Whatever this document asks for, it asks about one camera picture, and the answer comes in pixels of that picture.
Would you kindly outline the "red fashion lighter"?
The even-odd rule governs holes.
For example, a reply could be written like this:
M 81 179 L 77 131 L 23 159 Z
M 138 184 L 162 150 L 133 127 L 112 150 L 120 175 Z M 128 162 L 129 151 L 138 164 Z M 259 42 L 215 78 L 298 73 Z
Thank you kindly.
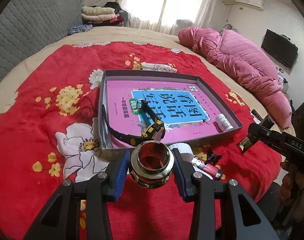
M 211 163 L 207 163 L 198 157 L 194 157 L 191 163 L 197 172 L 201 172 L 202 174 L 208 176 L 208 178 L 212 180 L 222 179 L 223 171 L 220 168 L 217 168 L 216 166 L 212 165 Z

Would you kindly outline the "white pill bottle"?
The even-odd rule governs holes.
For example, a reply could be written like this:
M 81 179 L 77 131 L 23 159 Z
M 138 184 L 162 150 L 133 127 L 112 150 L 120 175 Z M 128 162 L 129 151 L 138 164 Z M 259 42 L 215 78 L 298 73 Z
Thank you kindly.
M 228 121 L 226 116 L 223 115 L 223 113 L 217 115 L 215 122 L 222 132 L 227 132 L 233 129 L 232 124 Z

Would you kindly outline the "white plastic jar lid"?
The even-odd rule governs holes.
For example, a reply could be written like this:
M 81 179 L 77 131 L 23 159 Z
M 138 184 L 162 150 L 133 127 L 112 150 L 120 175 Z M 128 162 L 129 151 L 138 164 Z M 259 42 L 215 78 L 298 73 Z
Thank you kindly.
M 192 160 L 195 158 L 191 146 L 187 143 L 181 142 L 181 143 L 171 144 L 169 145 L 169 148 L 171 149 L 172 152 L 174 151 L 174 149 L 177 149 L 181 155 L 181 159 L 187 163 L 191 163 Z

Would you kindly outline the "brass threaded pipe fitting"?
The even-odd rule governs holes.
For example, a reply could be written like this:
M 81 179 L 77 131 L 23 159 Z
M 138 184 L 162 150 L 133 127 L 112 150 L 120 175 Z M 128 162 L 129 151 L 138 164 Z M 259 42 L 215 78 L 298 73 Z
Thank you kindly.
M 159 141 L 145 141 L 131 153 L 128 171 L 139 186 L 157 189 L 170 179 L 174 161 L 174 155 L 168 146 Z

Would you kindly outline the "black yellow wrist watch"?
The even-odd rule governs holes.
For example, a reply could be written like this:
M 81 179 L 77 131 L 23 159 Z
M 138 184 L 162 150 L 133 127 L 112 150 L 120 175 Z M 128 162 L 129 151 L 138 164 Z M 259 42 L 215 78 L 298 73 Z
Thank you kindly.
M 152 110 L 152 108 L 148 105 L 148 102 L 144 99 L 138 99 L 136 102 L 136 109 L 142 110 L 145 114 L 151 117 L 153 123 L 150 124 L 145 131 L 141 133 L 140 136 L 132 135 L 132 134 L 124 134 L 114 130 L 107 121 L 106 109 L 105 106 L 102 106 L 102 114 L 104 117 L 104 121 L 107 125 L 109 133 L 116 139 L 121 142 L 124 142 L 130 146 L 136 147 L 139 144 L 146 141 L 161 141 L 165 134 L 166 129 L 164 127 L 164 122 L 159 119 L 156 113 Z

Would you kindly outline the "beige bed sheet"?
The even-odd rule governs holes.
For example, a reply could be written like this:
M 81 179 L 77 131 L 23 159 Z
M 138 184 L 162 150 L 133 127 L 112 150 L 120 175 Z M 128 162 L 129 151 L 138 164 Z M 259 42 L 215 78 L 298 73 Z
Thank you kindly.
M 90 89 L 89 75 L 95 69 L 117 66 L 120 52 L 112 54 L 110 63 L 99 63 L 91 55 L 94 46 L 109 48 L 113 42 L 125 42 L 139 47 L 152 44 L 174 55 L 196 59 L 200 70 L 177 64 L 179 72 L 198 75 L 209 80 L 211 85 L 224 87 L 224 99 L 229 106 L 250 108 L 260 114 L 268 112 L 248 91 L 230 77 L 209 64 L 203 57 L 182 46 L 176 36 L 148 30 L 123 27 L 94 28 L 46 46 L 38 53 L 17 64 L 0 83 L 0 144 L 13 144 L 18 140 L 28 142 L 50 141 L 61 138 L 97 138 L 97 114 L 85 120 L 80 112 L 61 115 L 56 94 L 70 88 L 79 97 L 79 107 L 96 106 L 99 89 Z

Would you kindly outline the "black hair clip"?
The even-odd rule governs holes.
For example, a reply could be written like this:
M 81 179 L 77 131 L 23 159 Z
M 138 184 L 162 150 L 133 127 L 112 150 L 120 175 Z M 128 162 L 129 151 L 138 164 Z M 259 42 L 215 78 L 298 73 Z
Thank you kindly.
M 206 164 L 211 164 L 213 166 L 217 165 L 218 161 L 222 158 L 221 155 L 217 155 L 215 154 L 212 149 L 209 149 L 207 151 L 207 158 L 206 158 L 206 161 L 205 163 Z

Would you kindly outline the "pink quilted duvet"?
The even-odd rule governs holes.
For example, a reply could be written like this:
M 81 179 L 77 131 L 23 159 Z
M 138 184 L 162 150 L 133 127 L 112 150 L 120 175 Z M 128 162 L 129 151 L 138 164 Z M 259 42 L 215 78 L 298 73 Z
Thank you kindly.
M 256 44 L 224 29 L 189 27 L 178 34 L 179 42 L 202 55 L 239 85 L 254 94 L 282 129 L 291 126 L 292 109 L 282 92 L 275 64 Z

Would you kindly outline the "pink Chinese workbook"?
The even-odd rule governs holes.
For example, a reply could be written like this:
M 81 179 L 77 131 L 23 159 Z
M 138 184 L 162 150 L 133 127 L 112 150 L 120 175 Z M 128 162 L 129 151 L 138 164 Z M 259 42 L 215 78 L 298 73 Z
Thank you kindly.
M 136 109 L 144 99 L 164 122 L 163 143 L 187 141 L 218 134 L 217 106 L 200 84 L 134 80 L 107 81 L 109 125 L 124 134 L 140 136 L 153 123 L 151 117 Z

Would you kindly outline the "red floral blanket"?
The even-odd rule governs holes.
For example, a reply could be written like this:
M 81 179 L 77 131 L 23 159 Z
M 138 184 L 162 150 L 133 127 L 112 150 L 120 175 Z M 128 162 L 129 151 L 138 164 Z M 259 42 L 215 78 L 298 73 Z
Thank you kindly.
M 130 42 L 64 45 L 27 78 L 13 106 L 0 115 L 0 228 L 6 235 L 22 239 L 64 179 L 77 181 L 105 169 L 95 124 L 99 80 L 105 70 L 138 70 L 141 62 L 198 76 L 227 103 L 243 128 L 195 152 L 222 155 L 224 179 L 238 180 L 254 200 L 263 197 L 279 174 L 281 156 L 261 142 L 240 153 L 237 142 L 253 121 L 250 109 L 199 57 Z

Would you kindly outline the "grey cardboard box tray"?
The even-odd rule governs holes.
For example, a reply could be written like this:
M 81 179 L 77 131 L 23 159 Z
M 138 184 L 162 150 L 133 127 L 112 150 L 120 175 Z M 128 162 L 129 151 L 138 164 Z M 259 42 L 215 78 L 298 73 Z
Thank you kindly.
M 162 142 L 186 142 L 192 147 L 233 137 L 243 124 L 213 85 L 186 74 L 139 70 L 103 73 L 98 103 L 98 135 L 104 151 L 133 149 L 111 135 L 109 128 L 140 136 L 153 124 L 137 109 L 143 99 L 164 122 Z

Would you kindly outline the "white air conditioner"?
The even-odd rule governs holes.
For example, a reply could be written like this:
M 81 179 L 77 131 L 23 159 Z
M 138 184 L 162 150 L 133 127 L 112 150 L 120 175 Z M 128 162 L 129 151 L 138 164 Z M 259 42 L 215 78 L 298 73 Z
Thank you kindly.
M 264 3 L 262 0 L 235 0 L 236 3 L 247 5 L 253 9 L 263 11 Z

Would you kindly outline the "white window curtain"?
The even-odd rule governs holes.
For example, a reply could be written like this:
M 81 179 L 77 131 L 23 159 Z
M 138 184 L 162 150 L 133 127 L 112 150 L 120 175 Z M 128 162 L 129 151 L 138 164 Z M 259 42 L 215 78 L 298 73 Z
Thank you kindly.
M 176 35 L 179 24 L 207 28 L 217 0 L 119 0 L 128 26 Z

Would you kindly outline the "blue patterned cloth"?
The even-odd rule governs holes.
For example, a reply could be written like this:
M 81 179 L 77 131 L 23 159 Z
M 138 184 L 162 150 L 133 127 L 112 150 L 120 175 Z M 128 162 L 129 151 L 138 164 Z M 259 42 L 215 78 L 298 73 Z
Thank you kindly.
M 81 24 L 77 26 L 70 27 L 68 29 L 67 35 L 71 36 L 78 33 L 85 33 L 93 29 L 92 24 Z

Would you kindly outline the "folded clothes stack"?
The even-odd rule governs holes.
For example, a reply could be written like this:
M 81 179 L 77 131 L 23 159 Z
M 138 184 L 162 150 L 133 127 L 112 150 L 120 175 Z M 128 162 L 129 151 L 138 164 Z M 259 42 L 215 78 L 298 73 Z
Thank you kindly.
M 91 24 L 94 27 L 128 26 L 128 12 L 123 10 L 118 2 L 107 2 L 103 7 L 83 6 L 81 17 L 84 24 Z

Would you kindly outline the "grey quilted headboard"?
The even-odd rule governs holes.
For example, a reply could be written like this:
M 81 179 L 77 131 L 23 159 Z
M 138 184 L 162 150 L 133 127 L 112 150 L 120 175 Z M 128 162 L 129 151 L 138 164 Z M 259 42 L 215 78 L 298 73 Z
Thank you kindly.
M 83 0 L 11 0 L 0 15 L 0 82 L 19 63 L 82 24 Z

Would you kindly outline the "black wall television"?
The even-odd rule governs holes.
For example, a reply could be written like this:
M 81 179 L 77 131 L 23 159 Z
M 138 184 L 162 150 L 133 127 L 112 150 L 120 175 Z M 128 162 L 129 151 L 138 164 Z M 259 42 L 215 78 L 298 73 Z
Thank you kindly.
M 288 37 L 269 29 L 266 30 L 261 48 L 289 69 L 294 66 L 298 57 L 299 49 Z

